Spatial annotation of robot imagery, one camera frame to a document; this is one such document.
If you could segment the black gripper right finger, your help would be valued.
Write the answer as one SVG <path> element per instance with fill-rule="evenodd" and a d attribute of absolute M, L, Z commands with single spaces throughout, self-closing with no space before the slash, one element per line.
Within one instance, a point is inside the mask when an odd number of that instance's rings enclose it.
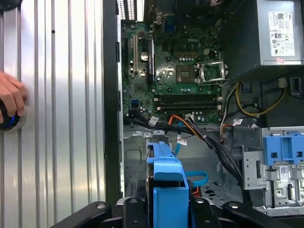
<path fill-rule="evenodd" d="M 290 225 L 269 217 L 250 206 L 231 201 L 223 205 L 218 216 L 205 198 L 190 200 L 192 228 L 289 228 Z"/>

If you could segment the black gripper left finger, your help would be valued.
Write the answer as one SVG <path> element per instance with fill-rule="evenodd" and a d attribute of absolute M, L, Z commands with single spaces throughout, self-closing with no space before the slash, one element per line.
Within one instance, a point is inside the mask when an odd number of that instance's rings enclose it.
<path fill-rule="evenodd" d="M 54 228 L 148 228 L 145 202 L 140 198 L 119 199 L 115 207 L 103 201 L 93 202 Z"/>

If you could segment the person's hand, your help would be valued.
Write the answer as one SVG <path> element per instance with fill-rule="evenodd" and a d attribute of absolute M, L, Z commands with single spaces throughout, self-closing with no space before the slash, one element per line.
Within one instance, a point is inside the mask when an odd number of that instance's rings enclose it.
<path fill-rule="evenodd" d="M 15 77 L 0 72 L 0 100 L 7 108 L 7 114 L 13 117 L 17 114 L 19 117 L 25 115 L 25 100 L 27 98 L 27 90 L 23 83 Z"/>

